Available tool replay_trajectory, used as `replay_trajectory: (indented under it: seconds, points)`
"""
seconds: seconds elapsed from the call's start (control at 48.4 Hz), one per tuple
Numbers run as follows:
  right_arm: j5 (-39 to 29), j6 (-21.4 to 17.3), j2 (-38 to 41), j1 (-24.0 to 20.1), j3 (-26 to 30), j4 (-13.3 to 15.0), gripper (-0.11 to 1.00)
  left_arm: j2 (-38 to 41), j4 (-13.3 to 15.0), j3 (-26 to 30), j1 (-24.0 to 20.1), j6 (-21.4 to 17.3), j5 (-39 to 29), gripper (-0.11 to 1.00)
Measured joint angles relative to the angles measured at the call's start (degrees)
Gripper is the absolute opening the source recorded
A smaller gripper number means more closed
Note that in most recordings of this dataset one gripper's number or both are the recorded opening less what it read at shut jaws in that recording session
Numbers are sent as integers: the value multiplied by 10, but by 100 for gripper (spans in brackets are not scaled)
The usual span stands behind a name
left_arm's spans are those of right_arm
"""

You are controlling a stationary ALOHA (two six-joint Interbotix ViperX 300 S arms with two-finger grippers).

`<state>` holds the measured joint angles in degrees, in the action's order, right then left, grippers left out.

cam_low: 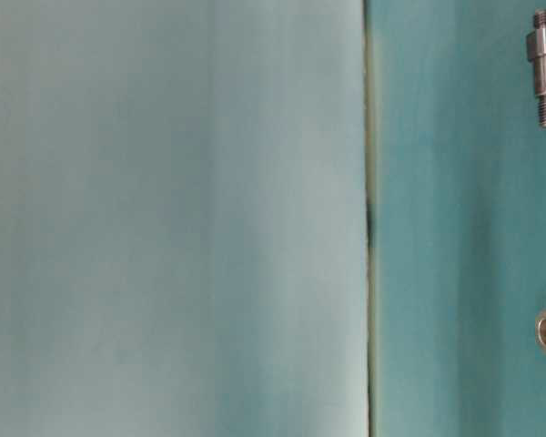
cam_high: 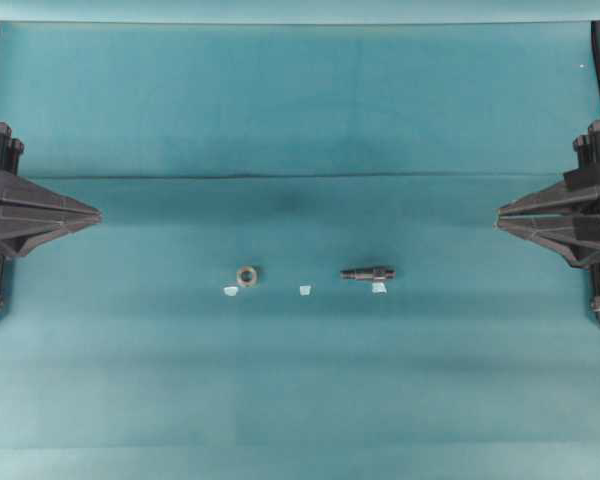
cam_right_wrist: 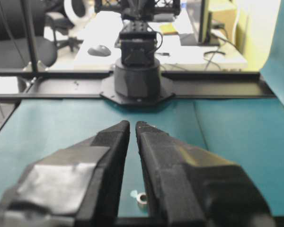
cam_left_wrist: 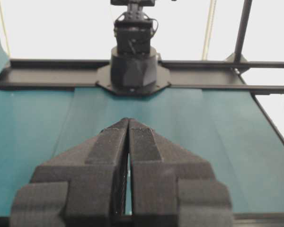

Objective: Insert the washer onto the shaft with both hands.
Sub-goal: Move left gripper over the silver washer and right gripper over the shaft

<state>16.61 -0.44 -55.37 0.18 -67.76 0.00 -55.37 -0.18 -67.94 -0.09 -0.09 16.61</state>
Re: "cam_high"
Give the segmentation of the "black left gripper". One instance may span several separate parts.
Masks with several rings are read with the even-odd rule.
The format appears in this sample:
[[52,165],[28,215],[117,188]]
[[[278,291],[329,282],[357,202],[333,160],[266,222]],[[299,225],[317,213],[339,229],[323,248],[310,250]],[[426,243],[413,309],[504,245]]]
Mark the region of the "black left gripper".
[[3,305],[5,256],[25,257],[45,243],[101,222],[101,216],[96,215],[100,214],[100,211],[96,208],[15,175],[18,173],[19,158],[23,151],[24,144],[12,137],[11,128],[6,123],[0,122],[0,204],[66,211],[87,216],[77,219],[65,218],[59,222],[0,219],[0,309]]

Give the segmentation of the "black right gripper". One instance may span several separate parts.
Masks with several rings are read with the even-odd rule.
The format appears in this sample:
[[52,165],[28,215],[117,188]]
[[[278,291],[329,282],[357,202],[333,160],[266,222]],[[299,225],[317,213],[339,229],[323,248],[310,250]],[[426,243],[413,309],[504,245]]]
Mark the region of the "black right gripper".
[[564,174],[565,182],[506,204],[498,215],[575,215],[499,217],[496,227],[559,254],[573,268],[587,268],[593,289],[591,308],[600,320],[600,121],[577,137],[573,148],[578,168]]

